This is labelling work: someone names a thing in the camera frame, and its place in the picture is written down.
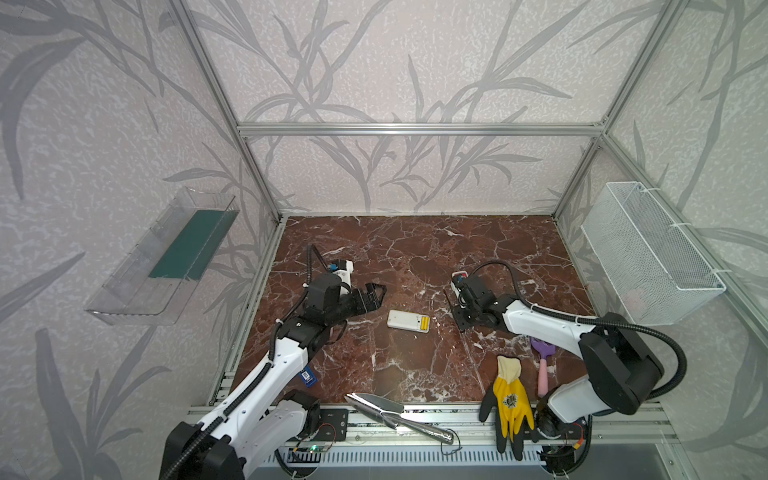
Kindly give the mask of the pink handled screwdriver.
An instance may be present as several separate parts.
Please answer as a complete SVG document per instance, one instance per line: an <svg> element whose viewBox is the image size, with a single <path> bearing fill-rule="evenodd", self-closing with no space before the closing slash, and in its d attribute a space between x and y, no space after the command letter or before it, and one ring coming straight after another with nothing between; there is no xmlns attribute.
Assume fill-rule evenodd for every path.
<svg viewBox="0 0 768 480"><path fill-rule="evenodd" d="M446 302L448 304L449 310L452 311L456 307L456 305L451 301L451 298L450 298L448 290L444 288L443 289L443 294L444 294L444 296L446 298Z"/></svg>

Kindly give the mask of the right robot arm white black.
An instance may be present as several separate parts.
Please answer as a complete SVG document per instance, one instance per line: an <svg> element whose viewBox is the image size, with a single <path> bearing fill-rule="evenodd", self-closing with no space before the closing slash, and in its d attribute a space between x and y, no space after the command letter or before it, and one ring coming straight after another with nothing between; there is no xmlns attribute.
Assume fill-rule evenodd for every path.
<svg viewBox="0 0 768 480"><path fill-rule="evenodd" d="M669 335L616 313L583 316L533 303L507 262L490 260L470 273L454 272L451 288L460 330L483 326L527 336L583 362L583 376L538 402L541 419L565 424L595 414L633 415L644 402L676 389L687 374L687 356Z"/></svg>

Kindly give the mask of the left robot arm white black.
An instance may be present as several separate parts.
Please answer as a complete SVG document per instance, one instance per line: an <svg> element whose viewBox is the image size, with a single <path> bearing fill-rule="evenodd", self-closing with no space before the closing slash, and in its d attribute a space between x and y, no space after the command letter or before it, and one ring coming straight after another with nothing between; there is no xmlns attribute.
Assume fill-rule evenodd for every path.
<svg viewBox="0 0 768 480"><path fill-rule="evenodd" d="M316 431L317 399L283 389L329 342L334 326L378 310L386 292L377 283L351 287L346 271L306 284L247 377L196 424L181 422L168 435L160 478L247 479L286 441Z"/></svg>

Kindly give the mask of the white remote control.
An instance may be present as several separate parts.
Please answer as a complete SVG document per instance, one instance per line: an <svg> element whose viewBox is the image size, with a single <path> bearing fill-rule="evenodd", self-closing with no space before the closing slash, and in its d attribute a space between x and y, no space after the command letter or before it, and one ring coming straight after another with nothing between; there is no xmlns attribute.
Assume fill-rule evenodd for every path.
<svg viewBox="0 0 768 480"><path fill-rule="evenodd" d="M419 331L419 321L422 316L427 315L402 310L391 310L388 314L387 326L393 329L423 333Z"/></svg>

